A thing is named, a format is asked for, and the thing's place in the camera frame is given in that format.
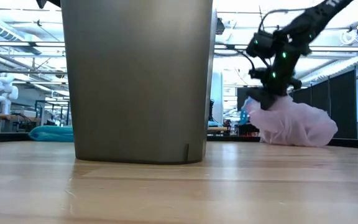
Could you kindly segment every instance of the desk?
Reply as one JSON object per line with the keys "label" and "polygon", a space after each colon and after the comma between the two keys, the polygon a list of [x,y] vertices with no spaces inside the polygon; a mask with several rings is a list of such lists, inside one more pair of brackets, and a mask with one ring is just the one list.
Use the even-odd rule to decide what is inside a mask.
{"label": "desk", "polygon": [[36,122],[37,125],[41,123],[41,118],[23,118],[19,115],[11,115],[11,114],[0,114],[0,132],[1,133],[10,133],[13,130],[14,122],[18,121],[31,121]]}
{"label": "desk", "polygon": [[0,143],[0,223],[358,223],[358,149],[207,142],[204,161],[180,166],[74,153]]}
{"label": "desk", "polygon": [[229,128],[227,127],[208,127],[208,132],[210,131],[227,131]]}

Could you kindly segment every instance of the metal trash can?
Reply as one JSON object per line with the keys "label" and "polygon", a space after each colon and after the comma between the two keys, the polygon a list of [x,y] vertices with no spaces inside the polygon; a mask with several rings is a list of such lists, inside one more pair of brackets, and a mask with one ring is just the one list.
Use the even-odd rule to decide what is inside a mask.
{"label": "metal trash can", "polygon": [[62,0],[62,12],[76,157],[201,161],[213,0]]}

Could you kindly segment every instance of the ceiling light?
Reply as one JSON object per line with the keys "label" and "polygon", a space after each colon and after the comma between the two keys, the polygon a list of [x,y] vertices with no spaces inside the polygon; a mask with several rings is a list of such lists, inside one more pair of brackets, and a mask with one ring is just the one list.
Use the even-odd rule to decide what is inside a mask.
{"label": "ceiling light", "polygon": [[[247,48],[247,45],[233,45],[235,49],[237,50],[245,50]],[[229,50],[227,49],[227,47],[223,44],[216,44],[214,47],[216,50],[217,49],[222,49],[222,50]]]}
{"label": "ceiling light", "polygon": [[310,47],[310,49],[317,52],[358,52],[358,47]]}
{"label": "ceiling light", "polygon": [[65,82],[30,82],[31,84],[43,84],[43,85],[66,85]]}
{"label": "ceiling light", "polygon": [[64,100],[64,97],[63,96],[53,96],[52,97],[53,99],[56,99],[56,100]]}
{"label": "ceiling light", "polygon": [[45,100],[47,100],[47,101],[56,101],[56,99],[51,98],[51,97],[45,97]]}
{"label": "ceiling light", "polygon": [[68,105],[68,101],[53,102],[55,105]]}
{"label": "ceiling light", "polygon": [[0,41],[0,46],[3,47],[29,47],[28,42],[19,42],[19,41]]}
{"label": "ceiling light", "polygon": [[38,47],[65,47],[64,42],[35,42]]}
{"label": "ceiling light", "polygon": [[37,88],[40,88],[41,90],[52,91],[51,89],[49,89],[49,88],[47,88],[45,86],[42,86],[42,85],[35,84],[34,86],[36,86]]}
{"label": "ceiling light", "polygon": [[18,80],[23,80],[23,81],[31,80],[30,77],[28,77],[27,75],[23,75],[23,74],[13,74],[13,76],[15,77],[15,79],[18,79]]}
{"label": "ceiling light", "polygon": [[68,91],[63,91],[63,90],[56,90],[55,92],[64,95],[64,96],[70,96],[70,93]]}

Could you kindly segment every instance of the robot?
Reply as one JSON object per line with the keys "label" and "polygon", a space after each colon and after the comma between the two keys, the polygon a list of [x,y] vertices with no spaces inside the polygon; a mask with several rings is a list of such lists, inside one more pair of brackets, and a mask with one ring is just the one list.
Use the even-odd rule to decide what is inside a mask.
{"label": "robot", "polygon": [[0,95],[0,103],[2,106],[1,114],[10,114],[11,100],[16,100],[19,96],[19,90],[16,86],[12,85],[15,79],[13,74],[2,73],[0,76],[0,91],[4,93]]}
{"label": "robot", "polygon": [[[268,110],[277,99],[276,96],[285,96],[290,85],[294,89],[301,87],[301,81],[293,77],[295,65],[301,55],[311,53],[309,44],[320,34],[328,22],[353,0],[325,0],[322,3],[304,9],[304,13],[296,17],[289,25],[277,29],[270,34],[261,29],[266,16],[276,12],[300,11],[303,9],[279,9],[265,15],[259,25],[258,31],[250,41],[246,54],[236,50],[234,45],[226,45],[230,50],[236,50],[249,59],[259,57],[266,68],[255,68],[252,61],[252,69],[249,71],[251,78],[261,81],[262,88],[250,88],[248,95],[260,102],[263,110]],[[275,56],[270,66],[266,59]]]}

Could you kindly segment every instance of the duct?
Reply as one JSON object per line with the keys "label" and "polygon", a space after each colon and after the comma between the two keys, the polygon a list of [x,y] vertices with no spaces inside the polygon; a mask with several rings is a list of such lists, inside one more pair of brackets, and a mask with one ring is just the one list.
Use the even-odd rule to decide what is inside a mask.
{"label": "duct", "polygon": [[33,55],[33,54],[10,54],[9,52],[0,52],[5,56],[9,56],[12,58],[65,58],[64,54],[42,54],[42,55]]}
{"label": "duct", "polygon": [[323,68],[311,72],[309,75],[304,76],[301,81],[309,83],[314,81],[321,81],[327,77],[335,77],[345,72],[353,70],[358,67],[358,57],[353,57],[345,61],[336,61]]}
{"label": "duct", "polygon": [[12,70],[0,70],[0,73],[18,73],[18,74],[34,74],[34,75],[38,75],[38,74],[43,74],[43,75],[67,75],[67,72],[41,72],[41,71],[37,71],[37,72],[27,72],[27,71],[12,71]]}
{"label": "duct", "polygon": [[[19,34],[9,30],[8,28],[0,25],[0,37],[8,41],[23,41],[24,38]],[[33,47],[15,47],[20,52],[33,53],[34,55],[40,55],[42,52]]]}
{"label": "duct", "polygon": [[16,64],[16,65],[20,65],[21,67],[28,68],[28,69],[30,69],[30,70],[35,70],[35,68],[33,68],[33,67],[31,67],[31,66],[26,65],[26,64],[21,63],[21,62],[18,62],[17,60],[14,60],[14,59],[12,59],[12,58],[10,58],[10,57],[7,57],[7,56],[5,56],[5,55],[3,55],[3,54],[0,54],[0,58],[2,58],[2,59],[4,59],[4,60],[7,60],[8,62],[12,62],[12,63],[14,63],[14,64]]}

